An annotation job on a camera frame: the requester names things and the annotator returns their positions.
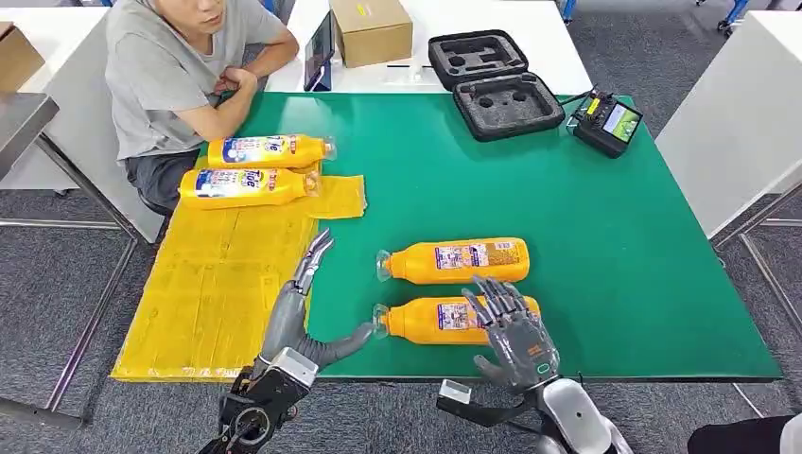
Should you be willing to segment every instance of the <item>bottle label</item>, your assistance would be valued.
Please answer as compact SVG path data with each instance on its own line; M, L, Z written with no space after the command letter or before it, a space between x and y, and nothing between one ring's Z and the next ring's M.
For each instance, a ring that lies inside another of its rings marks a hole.
M437 305L437 325L443 330L476 328L476 312L468 303Z
M267 137L237 137L223 141L223 161L226 163L251 163L277 156L284 149L285 138L281 135ZM295 154L295 136L289 137L292 154Z
M275 189L278 172L268 170L201 170L195 181L198 197L234 197Z
M434 248L434 257L438 270L510 265L519 261L511 241L438 247Z

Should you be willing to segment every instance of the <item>orange bottle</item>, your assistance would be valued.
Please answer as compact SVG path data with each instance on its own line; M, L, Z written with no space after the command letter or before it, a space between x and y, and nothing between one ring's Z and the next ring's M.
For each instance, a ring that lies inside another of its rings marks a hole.
M255 205L281 205L317 196L317 172L295 173L285 168L202 169L183 174L181 203L201 210Z
M465 284L474 274L516 282L529 273L529 251L520 238L417 243L397 253L379 251L376 274L415 284Z
M336 157L332 138L301 134L231 137L209 142L208 151L209 166L214 168L299 168Z
M479 302L486 305L483 296ZM534 298L525 296L527 307L540 314ZM376 305L374 334L406 338L431 345L485 345L487 334L477 324L474 308L462 296L417 298L399 307Z

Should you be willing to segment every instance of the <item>gray carpet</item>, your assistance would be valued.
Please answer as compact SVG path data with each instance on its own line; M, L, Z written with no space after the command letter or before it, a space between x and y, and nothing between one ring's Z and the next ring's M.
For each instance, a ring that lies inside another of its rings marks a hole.
M591 78L633 95L657 135L724 43L714 27L730 6L729 0L708 0L701 8L691 1L581 0L569 32ZM752 8L764 6L752 2ZM802 217L802 201L783 211ZM104 218L80 193L57 199L47 192L0 192L0 216ZM0 395L43 405L125 237L33 229L2 233ZM802 305L800 235L802 230L783 228L753 233L797 305ZM801 411L800 339L744 247L732 242L722 257L787 377L741 387L766 414ZM0 452L191 453L213 435L223 386L130 384L106 377L152 260L147 248L134 254L65 397L64 409L91 417L92 424L69 432L0 416ZM729 384L589 384L587 389L642 453L682 453L697 427L754 416ZM530 435L468 425L436 411L435 394L434 384L319 384L268 452L531 452ZM499 403L509 398L490 386L478 387L476 396Z

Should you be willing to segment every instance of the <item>gray t-shirt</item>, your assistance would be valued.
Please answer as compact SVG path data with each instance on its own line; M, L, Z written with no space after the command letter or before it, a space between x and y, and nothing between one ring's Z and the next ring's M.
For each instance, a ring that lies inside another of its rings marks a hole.
M215 83L242 64L245 44L268 43L284 28L258 0L227 0L212 54L175 31L152 0L118 0L109 13L106 81L120 143L117 159L180 153L203 142L174 112L215 105Z

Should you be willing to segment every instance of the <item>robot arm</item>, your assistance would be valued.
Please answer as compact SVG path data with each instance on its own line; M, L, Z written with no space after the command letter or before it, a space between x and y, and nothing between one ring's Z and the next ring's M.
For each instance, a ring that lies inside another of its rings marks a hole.
M333 342L312 339L304 327L305 299L323 254L334 244L328 229L315 236L276 298L262 349L253 367L244 367L220 398L219 436L199 454L252 454L295 415L319 370L361 348L373 332L363 323L351 336Z
M474 282L487 307L469 290L462 294L477 312L501 365L484 357L475 357L474 362L483 375L521 394L523 400L511 409L485 408L471 403L470 388L444 380L437 407L486 427L535 409L543 416L538 453L602 454L613 445L619 454L631 454L618 428L602 416L582 386L559 376L560 357L549 332L515 287L479 277Z

